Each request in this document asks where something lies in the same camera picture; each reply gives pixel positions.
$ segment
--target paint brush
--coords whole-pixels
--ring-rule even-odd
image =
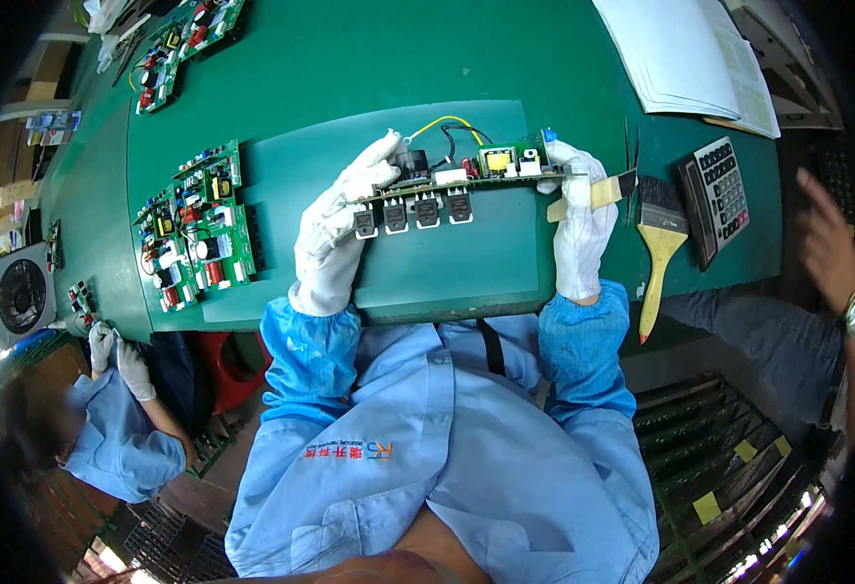
[[[635,228],[652,256],[652,274],[639,321],[639,342],[644,344],[655,327],[668,262],[689,234],[687,212],[674,185],[655,177],[639,177],[639,220]]]

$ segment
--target fan grille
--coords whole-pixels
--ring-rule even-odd
[[[31,330],[47,299],[44,272],[31,260],[18,260],[0,278],[0,318],[10,333]]]

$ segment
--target white latex glove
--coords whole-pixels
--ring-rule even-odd
[[[97,373],[110,368],[112,351],[112,328],[105,322],[97,322],[90,329],[90,365]]]
[[[153,400],[157,395],[154,386],[148,379],[148,367],[138,351],[122,338],[116,341],[116,367],[126,385],[130,386],[132,395],[140,402]]]
[[[538,191],[545,194],[561,186],[567,199],[567,218],[558,224],[554,236],[557,288],[569,300],[583,300],[599,294],[599,259],[613,234],[619,209],[608,204],[590,210],[590,185],[606,179],[606,169],[600,161],[559,140],[545,147],[552,164],[562,164],[570,172],[589,173],[589,177],[563,179],[563,184],[557,179],[538,183]]]
[[[400,142],[401,134],[389,130],[340,173],[333,186],[301,215],[295,243],[297,282],[288,291],[288,300],[298,312],[328,317],[350,304],[353,279],[365,243],[350,235],[353,214],[365,209],[362,204],[352,204],[352,198],[367,189],[372,193],[371,186],[381,189],[398,179],[401,171],[386,158]]]

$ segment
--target calculator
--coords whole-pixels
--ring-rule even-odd
[[[725,245],[749,225],[743,177],[729,136],[702,147],[678,165],[691,235],[705,272]]]

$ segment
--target hand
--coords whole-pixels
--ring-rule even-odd
[[[798,218],[798,225],[805,229],[800,260],[833,313],[842,316],[855,294],[853,237],[831,193],[814,175],[799,169],[798,184],[813,203],[811,210]]]
[[[110,368],[112,340],[112,327],[109,324],[97,322],[90,329],[90,365],[97,373]]]
[[[132,395],[140,402],[153,400],[157,395],[148,379],[148,367],[138,351],[122,338],[116,341],[116,367]]]
[[[608,204],[596,211],[590,210],[590,185],[606,179],[606,170],[600,161],[559,140],[548,142],[546,147],[552,164],[562,164],[570,172],[589,173],[589,177],[563,179],[567,218],[558,224],[554,236],[554,259],[558,269],[558,292],[577,304],[594,304],[600,291],[599,259],[613,234],[619,209],[615,204]],[[557,187],[558,180],[554,179],[538,183],[540,193],[552,193]]]
[[[288,291],[300,313],[328,317],[350,304],[350,294],[364,241],[351,237],[353,214],[364,210],[352,201],[395,182],[401,171],[387,158],[401,142],[392,130],[367,147],[327,191],[301,215],[295,243],[297,282]]]

